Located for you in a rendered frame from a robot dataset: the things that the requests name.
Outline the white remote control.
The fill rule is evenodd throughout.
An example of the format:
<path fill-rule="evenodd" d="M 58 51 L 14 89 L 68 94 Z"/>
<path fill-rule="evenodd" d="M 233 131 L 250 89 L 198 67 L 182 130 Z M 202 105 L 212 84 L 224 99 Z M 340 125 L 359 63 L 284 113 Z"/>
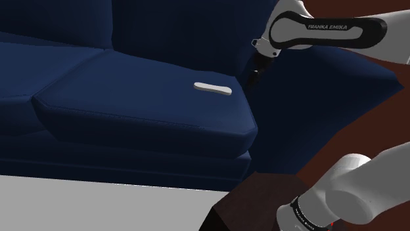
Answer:
<path fill-rule="evenodd" d="M 231 95 L 232 89 L 229 87 L 219 86 L 219 85 L 211 85 L 207 83 L 195 82 L 193 87 L 200 91 L 207 91 L 212 93 L 218 93 L 221 95 Z"/>

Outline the dark blue sofa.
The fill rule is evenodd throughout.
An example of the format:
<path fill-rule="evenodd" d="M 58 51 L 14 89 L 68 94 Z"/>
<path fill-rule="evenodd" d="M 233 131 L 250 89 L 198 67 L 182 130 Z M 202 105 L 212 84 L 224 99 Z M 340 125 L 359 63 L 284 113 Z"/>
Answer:
<path fill-rule="evenodd" d="M 245 89 L 278 1 L 0 0 L 0 175 L 230 191 L 297 173 L 402 86 L 313 46 Z"/>

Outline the dark brown robot stand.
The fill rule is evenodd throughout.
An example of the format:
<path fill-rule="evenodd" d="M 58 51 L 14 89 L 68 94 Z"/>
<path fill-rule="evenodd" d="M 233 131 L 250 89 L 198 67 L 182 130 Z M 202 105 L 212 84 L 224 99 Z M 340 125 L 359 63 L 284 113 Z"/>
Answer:
<path fill-rule="evenodd" d="M 279 231 L 277 209 L 317 181 L 255 172 L 211 207 L 198 231 Z"/>

